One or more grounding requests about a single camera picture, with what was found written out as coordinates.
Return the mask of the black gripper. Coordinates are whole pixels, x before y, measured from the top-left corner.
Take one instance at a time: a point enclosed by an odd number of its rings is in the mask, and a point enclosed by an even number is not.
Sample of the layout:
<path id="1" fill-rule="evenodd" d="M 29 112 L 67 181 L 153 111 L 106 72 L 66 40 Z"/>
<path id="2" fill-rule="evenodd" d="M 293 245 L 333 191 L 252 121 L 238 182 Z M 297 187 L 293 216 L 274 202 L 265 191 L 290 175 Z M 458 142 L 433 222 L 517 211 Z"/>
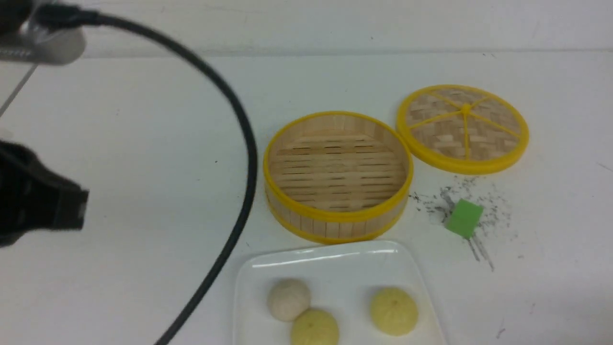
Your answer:
<path id="1" fill-rule="evenodd" d="M 28 189 L 29 206 L 24 196 Z M 89 194 L 44 166 L 30 148 L 2 140 L 0 246 L 13 245 L 25 233 L 39 229 L 82 230 Z"/>

